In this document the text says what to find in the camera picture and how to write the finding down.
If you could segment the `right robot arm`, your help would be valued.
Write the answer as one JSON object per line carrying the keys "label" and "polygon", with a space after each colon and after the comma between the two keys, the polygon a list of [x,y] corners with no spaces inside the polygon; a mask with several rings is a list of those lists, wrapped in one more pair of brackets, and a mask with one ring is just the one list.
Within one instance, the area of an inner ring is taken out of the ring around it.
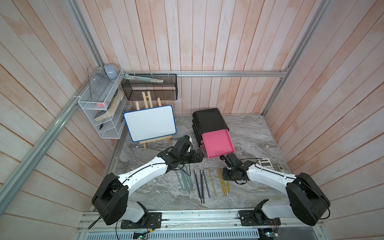
{"label": "right robot arm", "polygon": [[222,170],[224,181],[243,185],[258,182],[287,196],[286,200],[264,199],[252,211],[239,211],[243,226],[279,226],[281,218],[296,218],[308,226],[314,226],[330,213],[331,203],[312,177],[275,171],[268,159],[239,159],[234,153],[221,156],[227,165]]}

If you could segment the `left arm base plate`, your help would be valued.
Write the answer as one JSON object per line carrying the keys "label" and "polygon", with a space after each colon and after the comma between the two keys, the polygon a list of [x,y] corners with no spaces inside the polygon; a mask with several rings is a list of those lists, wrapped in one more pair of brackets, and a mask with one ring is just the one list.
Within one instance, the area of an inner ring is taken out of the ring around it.
{"label": "left arm base plate", "polygon": [[159,229],[162,224],[162,213],[146,213],[137,222],[122,220],[121,229]]}

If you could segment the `black drawer cabinet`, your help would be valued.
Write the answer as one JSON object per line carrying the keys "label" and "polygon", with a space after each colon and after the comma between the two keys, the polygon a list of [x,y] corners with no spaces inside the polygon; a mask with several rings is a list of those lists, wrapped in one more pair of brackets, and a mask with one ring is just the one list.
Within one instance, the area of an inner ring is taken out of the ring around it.
{"label": "black drawer cabinet", "polygon": [[192,117],[192,127],[199,147],[203,144],[204,133],[230,130],[218,108],[196,111]]}

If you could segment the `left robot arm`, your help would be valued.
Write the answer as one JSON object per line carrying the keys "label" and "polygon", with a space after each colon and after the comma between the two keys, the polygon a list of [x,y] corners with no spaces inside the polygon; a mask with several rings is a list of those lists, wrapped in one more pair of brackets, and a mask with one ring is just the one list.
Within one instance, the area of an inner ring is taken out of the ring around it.
{"label": "left robot arm", "polygon": [[201,150],[177,153],[169,147],[131,172],[106,175],[92,198],[92,205],[107,226],[122,220],[142,228],[151,221],[151,216],[142,203],[131,202],[129,197],[152,179],[177,169],[179,165],[200,163],[203,158]]}

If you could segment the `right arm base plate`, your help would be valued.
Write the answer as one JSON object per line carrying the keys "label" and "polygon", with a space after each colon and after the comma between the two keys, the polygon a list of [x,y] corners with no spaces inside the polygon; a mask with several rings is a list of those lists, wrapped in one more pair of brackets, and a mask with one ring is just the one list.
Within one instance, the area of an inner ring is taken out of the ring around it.
{"label": "right arm base plate", "polygon": [[239,211],[238,218],[243,227],[250,226],[280,226],[281,221],[279,218],[270,219],[261,211]]}

